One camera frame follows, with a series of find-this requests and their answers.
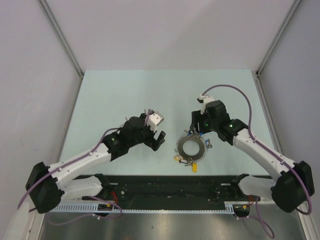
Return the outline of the metal disc keyring organizer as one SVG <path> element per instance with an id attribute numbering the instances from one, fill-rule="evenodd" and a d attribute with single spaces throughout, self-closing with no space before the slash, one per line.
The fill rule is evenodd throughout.
<path id="1" fill-rule="evenodd" d="M 198 162 L 204 158 L 207 147 L 200 134 L 183 134 L 176 142 L 175 152 L 184 160 Z"/>

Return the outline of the right aluminium frame post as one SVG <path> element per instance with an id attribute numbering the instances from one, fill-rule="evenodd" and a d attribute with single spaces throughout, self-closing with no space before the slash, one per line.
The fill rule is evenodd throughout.
<path id="1" fill-rule="evenodd" d="M 284 37 L 286 31 L 288 30 L 290 24 L 292 23 L 295 15 L 299 11 L 299 8 L 301 7 L 303 2 L 304 0 L 294 0 L 293 3 L 291 4 L 270 46 L 268 47 L 265 55 L 263 56 L 261 63 L 259 64 L 257 70 L 255 71 L 255 74 L 258 78 L 261 76 L 266 65 L 268 64 L 273 54 L 275 53 L 278 45 L 280 44 L 282 38 Z"/>

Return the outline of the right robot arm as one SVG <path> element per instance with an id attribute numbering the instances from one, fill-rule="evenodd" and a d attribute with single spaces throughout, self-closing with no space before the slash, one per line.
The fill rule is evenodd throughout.
<path id="1" fill-rule="evenodd" d="M 235 200 L 242 201 L 248 195 L 270 199 L 286 213 L 297 210 L 304 202 L 311 202 L 315 187 L 308 163 L 295 162 L 264 145 L 248 125 L 230 118 L 222 101 L 208 95 L 200 96 L 197 101 L 201 109 L 191 113 L 190 132 L 216 133 L 221 141 L 246 153 L 270 175 L 269 179 L 240 175 L 236 185 L 230 188 Z"/>

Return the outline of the blue tag key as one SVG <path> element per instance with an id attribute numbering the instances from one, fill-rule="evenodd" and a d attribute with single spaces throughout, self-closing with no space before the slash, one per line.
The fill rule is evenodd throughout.
<path id="1" fill-rule="evenodd" d="M 209 138 L 205 141 L 205 145 L 207 149 L 211 149 L 213 147 Z"/>

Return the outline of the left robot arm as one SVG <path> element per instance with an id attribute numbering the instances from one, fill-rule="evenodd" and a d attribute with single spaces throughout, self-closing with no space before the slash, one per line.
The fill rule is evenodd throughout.
<path id="1" fill-rule="evenodd" d="M 112 186 L 102 173 L 82 179 L 78 177 L 85 170 L 126 155 L 130 148 L 140 144 L 157 151 L 165 141 L 164 131 L 154 138 L 163 121 L 164 117 L 159 112 L 149 110 L 140 116 L 130 117 L 121 127 L 106 130 L 95 146 L 77 156 L 51 165 L 36 164 L 25 186 L 35 210 L 45 214 L 62 201 L 83 197 L 107 199 Z"/>

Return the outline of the aluminium frame post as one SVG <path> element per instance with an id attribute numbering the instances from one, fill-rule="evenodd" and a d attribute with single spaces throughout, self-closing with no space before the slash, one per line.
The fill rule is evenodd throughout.
<path id="1" fill-rule="evenodd" d="M 255 74 L 258 78 L 261 76 L 266 65 L 268 64 L 273 54 L 275 53 L 278 45 L 280 44 L 282 38 L 284 37 L 286 31 L 288 30 L 290 24 L 292 23 L 295 15 L 299 11 L 299 8 L 301 7 L 303 2 L 304 0 L 294 0 L 293 3 L 291 4 L 270 46 L 268 47 L 265 55 L 263 56 L 261 63 L 259 64 L 257 70 L 255 71 Z"/>
<path id="2" fill-rule="evenodd" d="M 60 27 L 60 24 L 57 21 L 57 18 L 52 11 L 49 3 L 47 0 L 37 0 L 36 1 L 42 10 L 44 16 L 46 17 L 50 27 L 53 30 L 53 33 L 55 34 L 56 38 L 58 39 L 63 51 L 65 52 L 67 58 L 69 59 L 73 69 L 75 70 L 77 76 L 82 80 L 84 77 L 84 71 L 82 70 L 70 44 L 68 43 L 68 40 L 65 36 L 65 34 L 62 31 L 62 28 Z"/>

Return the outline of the right aluminium side rail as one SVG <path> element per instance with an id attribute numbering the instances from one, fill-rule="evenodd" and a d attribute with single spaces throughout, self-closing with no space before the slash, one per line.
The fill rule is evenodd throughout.
<path id="1" fill-rule="evenodd" d="M 252 76 L 253 76 L 254 84 L 255 84 L 255 87 L 256 87 L 260 102 L 261 102 L 261 106 L 262 106 L 263 113 L 264 113 L 264 116 L 266 119 L 268 130 L 269 130 L 269 133 L 271 136 L 273 147 L 277 152 L 279 152 L 282 156 L 284 156 L 284 151 L 283 151 L 280 139 L 279 139 L 279 135 L 278 135 L 278 132 L 277 132 L 277 129 L 275 126 L 275 122 L 274 122 L 274 119 L 273 119 L 273 116 L 271 113 L 270 106 L 268 104 L 268 100 L 267 100 L 265 91 L 262 86 L 261 79 L 255 71 L 252 71 Z"/>

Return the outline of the left aluminium frame post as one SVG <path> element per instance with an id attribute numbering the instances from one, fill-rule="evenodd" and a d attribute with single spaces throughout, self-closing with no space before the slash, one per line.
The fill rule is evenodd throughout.
<path id="1" fill-rule="evenodd" d="M 57 18 L 52 11 L 49 3 L 47 0 L 37 0 L 36 1 L 42 10 L 44 16 L 46 17 L 50 27 L 53 30 L 53 33 L 55 34 L 56 38 L 58 39 L 63 51 L 65 52 L 67 58 L 69 59 L 73 69 L 75 70 L 77 76 L 82 80 L 84 77 L 84 71 L 82 70 L 70 44 L 68 43 L 68 40 L 65 36 L 65 34 L 62 31 L 62 28 L 60 27 L 60 24 L 57 21 Z"/>

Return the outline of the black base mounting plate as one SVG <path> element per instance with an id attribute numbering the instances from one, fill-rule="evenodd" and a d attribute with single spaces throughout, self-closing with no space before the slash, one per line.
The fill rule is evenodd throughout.
<path id="1" fill-rule="evenodd" d="M 120 207 L 174 207 L 202 209 L 213 204 L 243 202 L 253 196 L 241 193 L 235 175 L 103 175 L 96 197 L 114 200 Z"/>

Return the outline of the yellow tag key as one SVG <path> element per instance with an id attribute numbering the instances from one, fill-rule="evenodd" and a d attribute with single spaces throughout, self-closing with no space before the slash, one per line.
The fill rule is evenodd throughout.
<path id="1" fill-rule="evenodd" d="M 197 163 L 193 163 L 193 164 L 191 165 L 191 170 L 192 170 L 193 173 L 196 173 L 196 172 L 198 171 L 198 165 L 197 165 Z"/>
<path id="2" fill-rule="evenodd" d="M 176 155 L 176 156 L 174 156 L 173 159 L 174 159 L 175 161 L 180 162 L 183 158 L 182 158 L 180 155 Z"/>

